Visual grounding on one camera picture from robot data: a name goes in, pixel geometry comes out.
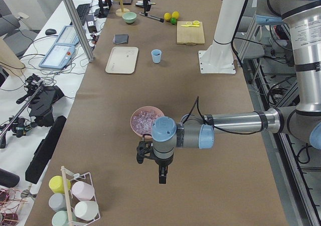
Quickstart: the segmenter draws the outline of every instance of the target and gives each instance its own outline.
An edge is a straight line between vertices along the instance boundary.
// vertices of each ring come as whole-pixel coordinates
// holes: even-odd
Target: lime
[[[180,13],[179,13],[179,12],[174,11],[174,12],[172,13],[172,18],[176,18],[176,20],[177,20],[177,19],[179,19],[179,17],[180,17]]]
[[[171,24],[176,25],[177,19],[176,18],[171,18]]]
[[[171,18],[172,18],[172,16],[171,16],[170,13],[165,13],[165,14],[164,14],[164,19],[165,19],[165,21],[169,21],[169,20],[171,20]]]

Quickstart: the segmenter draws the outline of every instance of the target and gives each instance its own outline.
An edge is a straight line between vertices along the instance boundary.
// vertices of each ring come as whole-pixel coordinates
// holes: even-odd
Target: bowl of ice
[[[137,109],[130,118],[130,127],[139,136],[151,138],[151,127],[154,121],[163,117],[164,113],[154,106],[144,106]]]

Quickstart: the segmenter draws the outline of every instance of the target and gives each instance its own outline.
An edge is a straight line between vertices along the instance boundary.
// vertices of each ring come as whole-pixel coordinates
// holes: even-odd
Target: blue end cap
[[[321,149],[321,123],[310,134],[310,143],[314,148]]]
[[[199,148],[209,149],[214,145],[214,129],[209,125],[202,125],[199,135]]]
[[[269,17],[262,15],[255,15],[256,23],[258,25],[281,25],[284,24],[280,17]]]
[[[165,142],[172,138],[176,133],[176,123],[172,118],[157,118],[151,127],[151,136],[157,142]]]

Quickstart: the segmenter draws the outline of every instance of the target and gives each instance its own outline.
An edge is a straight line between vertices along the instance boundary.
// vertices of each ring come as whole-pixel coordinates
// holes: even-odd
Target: computer mouse
[[[57,31],[55,29],[47,29],[45,31],[46,35],[52,35],[52,34],[56,34],[56,33],[57,33]]]

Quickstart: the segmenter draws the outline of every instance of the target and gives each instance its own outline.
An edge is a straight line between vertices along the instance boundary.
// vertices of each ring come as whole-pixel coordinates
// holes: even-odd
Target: green bowl
[[[133,12],[127,12],[122,15],[122,18],[126,23],[132,24],[133,22],[135,22],[137,18],[137,14]]]

